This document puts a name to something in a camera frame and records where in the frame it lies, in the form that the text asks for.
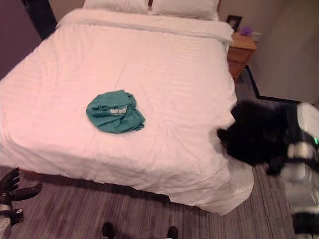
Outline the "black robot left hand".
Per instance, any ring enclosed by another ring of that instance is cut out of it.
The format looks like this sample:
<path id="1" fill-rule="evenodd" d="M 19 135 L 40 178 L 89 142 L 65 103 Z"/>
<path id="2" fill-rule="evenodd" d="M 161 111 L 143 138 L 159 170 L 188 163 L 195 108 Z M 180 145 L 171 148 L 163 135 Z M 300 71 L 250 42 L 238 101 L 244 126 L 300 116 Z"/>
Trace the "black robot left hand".
<path id="1" fill-rule="evenodd" d="M 24 201 L 37 196 L 42 190 L 42 183 L 19 189 L 20 169 L 15 168 L 0 180 L 0 204 L 12 206 L 12 201 Z"/>

